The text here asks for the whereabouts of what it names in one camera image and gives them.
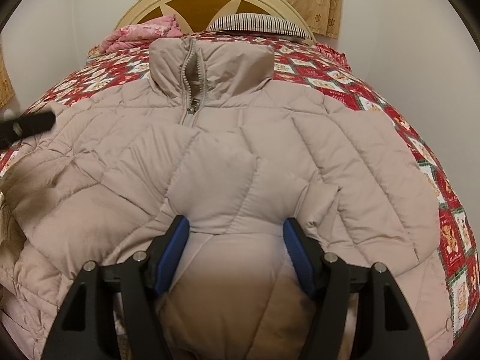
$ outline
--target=striped pillow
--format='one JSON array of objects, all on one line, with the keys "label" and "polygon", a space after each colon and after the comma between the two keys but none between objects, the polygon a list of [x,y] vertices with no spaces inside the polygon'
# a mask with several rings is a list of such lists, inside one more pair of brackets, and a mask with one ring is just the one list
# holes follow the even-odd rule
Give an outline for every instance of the striped pillow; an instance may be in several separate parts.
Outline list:
[{"label": "striped pillow", "polygon": [[236,13],[219,17],[208,26],[207,31],[285,35],[312,40],[310,34],[298,25],[280,17],[259,13]]}]

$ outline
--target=red patterned bedsheet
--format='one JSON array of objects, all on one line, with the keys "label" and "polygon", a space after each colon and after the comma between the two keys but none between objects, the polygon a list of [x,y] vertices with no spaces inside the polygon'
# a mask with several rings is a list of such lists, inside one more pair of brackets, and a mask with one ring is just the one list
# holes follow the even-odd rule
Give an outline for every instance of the red patterned bedsheet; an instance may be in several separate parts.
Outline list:
[{"label": "red patterned bedsheet", "polygon": [[[445,282],[450,294],[454,336],[458,338],[479,301],[477,247],[465,210],[435,154],[417,132],[368,84],[351,75],[345,55],[330,47],[308,47],[286,40],[214,35],[208,32],[194,36],[211,42],[236,41],[270,45],[275,49],[274,79],[308,85],[336,98],[351,109],[384,112],[390,117],[438,198],[441,233],[438,254],[445,269]],[[82,70],[70,74],[27,112],[34,112],[50,101],[73,105],[107,87],[149,77],[147,47],[104,55],[89,61]],[[0,176],[8,169],[18,147],[15,145],[0,154]]]}]

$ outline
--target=beige puffer jacket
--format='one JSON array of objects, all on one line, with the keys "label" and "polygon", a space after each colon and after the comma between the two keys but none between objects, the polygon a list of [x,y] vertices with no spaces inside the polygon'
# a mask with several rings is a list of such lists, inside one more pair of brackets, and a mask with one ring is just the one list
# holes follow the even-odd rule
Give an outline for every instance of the beige puffer jacket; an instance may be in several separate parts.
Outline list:
[{"label": "beige puffer jacket", "polygon": [[[348,263],[385,262],[431,358],[448,351],[438,204],[415,159],[380,112],[273,81],[273,67],[265,46],[161,39],[150,81],[52,105],[56,127],[1,186],[0,316],[28,357],[85,261],[124,261],[177,214],[190,239],[158,305],[176,358],[297,358],[314,305],[282,240],[293,215]],[[354,321],[352,298],[342,359]]]}]

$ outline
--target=zipper slider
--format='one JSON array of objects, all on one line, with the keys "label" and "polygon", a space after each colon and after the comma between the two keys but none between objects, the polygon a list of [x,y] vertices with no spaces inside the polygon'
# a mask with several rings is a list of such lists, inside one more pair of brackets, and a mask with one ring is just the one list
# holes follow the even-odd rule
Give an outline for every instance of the zipper slider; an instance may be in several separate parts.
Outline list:
[{"label": "zipper slider", "polygon": [[200,106],[200,100],[193,99],[190,104],[190,108],[187,109],[187,112],[189,114],[194,114],[195,112],[198,111],[198,107]]}]

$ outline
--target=cream arched headboard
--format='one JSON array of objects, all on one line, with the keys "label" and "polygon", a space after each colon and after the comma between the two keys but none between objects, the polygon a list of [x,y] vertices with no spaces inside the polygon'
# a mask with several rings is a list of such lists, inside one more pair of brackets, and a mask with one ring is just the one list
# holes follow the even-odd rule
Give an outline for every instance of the cream arched headboard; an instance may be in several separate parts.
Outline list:
[{"label": "cream arched headboard", "polygon": [[175,14],[182,32],[192,33],[206,30],[218,17],[243,12],[270,14],[289,20],[315,39],[305,20],[285,0],[140,0],[121,18],[117,28]]}]

